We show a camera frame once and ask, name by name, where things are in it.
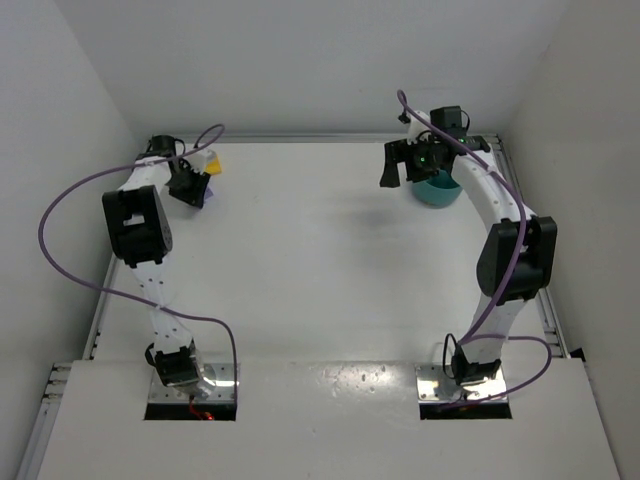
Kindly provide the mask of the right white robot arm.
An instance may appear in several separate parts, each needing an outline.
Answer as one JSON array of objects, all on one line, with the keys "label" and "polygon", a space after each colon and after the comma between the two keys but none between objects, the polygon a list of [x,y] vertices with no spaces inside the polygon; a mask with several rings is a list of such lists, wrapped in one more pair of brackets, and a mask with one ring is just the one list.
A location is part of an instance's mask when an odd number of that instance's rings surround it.
[{"label": "right white robot arm", "polygon": [[399,120],[407,134],[385,143],[380,186],[399,187],[401,170],[414,184],[446,173],[467,194],[487,230],[476,265],[478,308],[448,362],[457,384],[481,382],[498,372],[516,316],[550,282],[558,227],[524,204],[500,173],[490,144],[469,134],[460,107],[429,113],[405,107]]}]

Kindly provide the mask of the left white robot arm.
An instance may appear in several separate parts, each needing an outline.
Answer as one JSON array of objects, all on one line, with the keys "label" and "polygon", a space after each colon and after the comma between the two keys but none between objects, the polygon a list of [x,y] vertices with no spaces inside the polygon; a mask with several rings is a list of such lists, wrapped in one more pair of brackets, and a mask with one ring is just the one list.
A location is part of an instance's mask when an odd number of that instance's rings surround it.
[{"label": "left white robot arm", "polygon": [[165,387],[190,391],[201,381],[203,368],[191,332],[176,316],[163,310],[163,272],[173,237],[160,193],[167,188],[170,197],[201,209],[210,175],[205,156],[173,158],[176,146],[182,143],[169,135],[151,137],[127,181],[105,193],[102,206],[115,256],[131,269],[143,298],[152,303],[149,318],[154,342],[145,358]]}]

